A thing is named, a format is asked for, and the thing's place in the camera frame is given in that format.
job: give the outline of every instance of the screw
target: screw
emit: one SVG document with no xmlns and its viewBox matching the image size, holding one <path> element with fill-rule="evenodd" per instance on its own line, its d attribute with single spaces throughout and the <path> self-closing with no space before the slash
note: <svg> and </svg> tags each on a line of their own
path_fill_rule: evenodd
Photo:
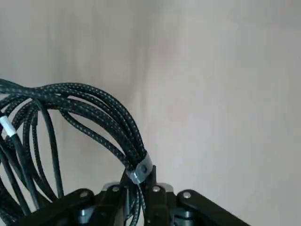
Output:
<svg viewBox="0 0 301 226">
<path fill-rule="evenodd" d="M 183 197 L 184 197 L 185 199 L 189 199 L 189 198 L 191 197 L 191 194 L 190 194 L 189 192 L 184 192 L 184 193 L 183 193 Z"/>
<path fill-rule="evenodd" d="M 80 198 L 84 198 L 84 197 L 86 197 L 86 196 L 88 196 L 88 194 L 89 194 L 89 192 L 87 192 L 87 191 L 83 191 L 82 193 L 80 193 Z"/>
<path fill-rule="evenodd" d="M 153 190 L 154 192 L 158 192 L 158 191 L 160 191 L 160 187 L 159 187 L 159 186 L 154 186 L 154 187 L 152 188 L 152 190 Z"/>
<path fill-rule="evenodd" d="M 119 187 L 117 187 L 117 186 L 114 186 L 114 187 L 113 187 L 113 189 L 112 189 L 112 191 L 114 191 L 114 192 L 117 192 L 117 191 L 119 191 Z"/>
</svg>

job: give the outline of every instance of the black cable sleeve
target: black cable sleeve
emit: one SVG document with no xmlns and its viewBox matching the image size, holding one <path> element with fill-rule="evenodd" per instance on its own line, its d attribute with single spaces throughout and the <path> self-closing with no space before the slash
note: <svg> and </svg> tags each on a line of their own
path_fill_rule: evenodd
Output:
<svg viewBox="0 0 301 226">
<path fill-rule="evenodd" d="M 23 211 L 24 215 L 29 215 L 31 213 L 31 211 L 30 211 L 30 209 L 29 209 L 29 207 L 27 205 L 27 202 L 26 202 L 26 200 L 25 200 L 25 198 L 24 198 L 24 196 L 23 196 L 23 194 L 21 192 L 20 186 L 17 183 L 17 180 L 16 180 L 16 178 L 14 176 L 14 173 L 13 173 L 13 171 L 10 168 L 8 160 L 7 160 L 6 156 L 5 156 L 5 154 L 2 152 L 2 150 L 0 150 L 0 159 L 1 159 L 1 162 L 2 162 L 2 164 L 4 166 L 4 170 L 5 170 L 5 172 L 6 172 L 7 176 L 8 176 L 8 179 L 9 179 L 9 181 L 10 181 L 12 187 L 13 187 L 15 195 L 16 195 L 16 197 L 17 197 L 17 199 L 18 199 L 18 201 L 19 201 L 19 203 L 21 205 L 21 208 L 22 208 L 22 211 Z"/>
<path fill-rule="evenodd" d="M 36 209 L 40 208 L 40 201 L 38 199 L 38 191 L 35 187 L 35 184 L 33 182 L 32 177 L 30 176 L 30 173 L 28 171 L 28 168 L 26 167 L 26 157 L 24 156 L 24 149 L 23 145 L 21 143 L 21 140 L 17 134 L 14 134 L 12 137 L 12 141 L 16 147 L 16 152 L 19 156 L 19 161 L 21 165 L 22 174 L 24 175 L 24 179 L 27 185 L 27 188 L 32 196 L 33 204 Z"/>
</svg>

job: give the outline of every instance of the bolt head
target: bolt head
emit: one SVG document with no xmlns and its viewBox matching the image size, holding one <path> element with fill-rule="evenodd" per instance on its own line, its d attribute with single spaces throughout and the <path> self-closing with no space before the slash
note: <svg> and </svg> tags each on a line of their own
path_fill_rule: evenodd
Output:
<svg viewBox="0 0 301 226">
<path fill-rule="evenodd" d="M 183 197 L 184 197 L 185 199 L 189 199 L 189 198 L 191 197 L 191 194 L 190 194 L 189 192 L 184 192 L 184 193 L 183 193 Z"/>
<path fill-rule="evenodd" d="M 117 192 L 117 191 L 119 191 L 119 187 L 117 187 L 117 186 L 114 186 L 114 187 L 113 187 L 113 189 L 112 189 L 112 191 L 114 191 L 114 192 Z"/>
<path fill-rule="evenodd" d="M 158 192 L 158 191 L 160 191 L 160 187 L 159 187 L 159 186 L 154 186 L 154 187 L 152 188 L 152 190 L 153 190 L 154 192 Z"/>
</svg>

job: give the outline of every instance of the white cable label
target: white cable label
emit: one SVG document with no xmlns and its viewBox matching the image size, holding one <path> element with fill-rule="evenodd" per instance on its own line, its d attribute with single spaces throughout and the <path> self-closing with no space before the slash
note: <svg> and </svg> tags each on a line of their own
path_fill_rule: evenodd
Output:
<svg viewBox="0 0 301 226">
<path fill-rule="evenodd" d="M 13 127 L 7 116 L 2 116 L 0 118 L 0 123 L 9 137 L 12 137 L 17 133 L 15 127 Z"/>
</svg>

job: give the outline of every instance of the cable clip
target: cable clip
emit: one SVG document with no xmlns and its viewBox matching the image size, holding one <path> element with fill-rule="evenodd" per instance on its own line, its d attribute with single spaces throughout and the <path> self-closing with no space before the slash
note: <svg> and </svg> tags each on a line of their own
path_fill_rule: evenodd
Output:
<svg viewBox="0 0 301 226">
<path fill-rule="evenodd" d="M 135 185 L 138 185 L 145 181 L 151 172 L 152 162 L 150 155 L 147 153 L 145 158 L 140 163 L 138 163 L 136 169 L 128 173 L 128 177 Z"/>
</svg>

